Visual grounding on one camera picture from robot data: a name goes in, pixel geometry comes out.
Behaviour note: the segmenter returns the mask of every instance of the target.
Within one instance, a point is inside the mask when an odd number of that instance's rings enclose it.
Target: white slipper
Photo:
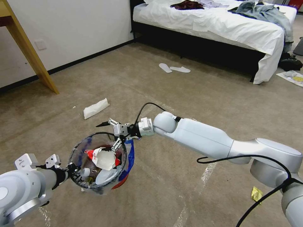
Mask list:
[[[190,69],[187,69],[183,66],[181,68],[171,66],[170,69],[178,71],[178,72],[182,72],[182,73],[189,73],[190,72]]]
[[[166,64],[164,64],[164,63],[160,63],[159,64],[159,67],[161,68],[161,69],[163,69],[166,73],[171,73],[172,71],[169,69],[169,67],[166,65]]]

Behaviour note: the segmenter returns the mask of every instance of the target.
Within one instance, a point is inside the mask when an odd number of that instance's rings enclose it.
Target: tissue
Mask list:
[[[107,102],[107,98],[97,102],[96,104],[93,104],[89,107],[86,107],[83,110],[84,119],[90,118],[91,116],[99,113],[100,111],[104,110],[106,107],[108,107],[110,104]]]

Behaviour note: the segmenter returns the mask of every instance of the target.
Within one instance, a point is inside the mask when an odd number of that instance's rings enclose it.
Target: electrical outlet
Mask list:
[[[42,39],[35,40],[35,44],[36,44],[38,50],[46,49],[46,44],[45,44],[44,40],[42,40]]]

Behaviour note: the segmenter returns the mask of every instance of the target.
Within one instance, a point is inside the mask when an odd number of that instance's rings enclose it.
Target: wooden table leg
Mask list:
[[[49,87],[53,92],[55,92],[56,94],[59,94],[58,89],[56,88],[50,75],[48,74],[47,70],[45,69],[42,61],[40,60],[34,47],[32,46],[31,42],[29,41],[23,28],[21,27],[15,14],[13,13],[11,7],[7,3],[7,0],[4,0],[3,2],[11,13],[11,17],[8,20],[8,24],[6,25],[8,31],[14,38],[15,42],[21,49],[22,53],[25,55],[26,59],[28,60],[29,64],[31,65],[31,67],[33,68],[33,70],[35,71],[35,73],[37,74],[39,79],[41,80],[41,82],[45,86]]]

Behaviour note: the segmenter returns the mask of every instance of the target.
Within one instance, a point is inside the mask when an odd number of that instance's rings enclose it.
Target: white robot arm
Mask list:
[[[13,226],[29,212],[49,203],[52,190],[70,176],[69,168],[60,168],[59,156],[53,154],[39,166],[34,154],[24,154],[15,161],[17,170],[0,175],[0,226]]]
[[[153,132],[171,138],[176,142],[213,159],[238,155],[262,155],[282,163],[291,173],[291,177],[301,182],[298,170],[302,154],[286,145],[256,138],[241,142],[230,138],[221,129],[187,118],[174,116],[169,112],[158,114],[154,122],[143,118],[138,124],[140,135],[153,135]],[[236,164],[247,164],[251,157],[230,160]],[[263,184],[275,188],[283,183],[287,172],[277,163],[260,157],[254,157],[251,174]],[[282,197],[282,209],[292,227],[303,226],[303,185],[292,183]]]

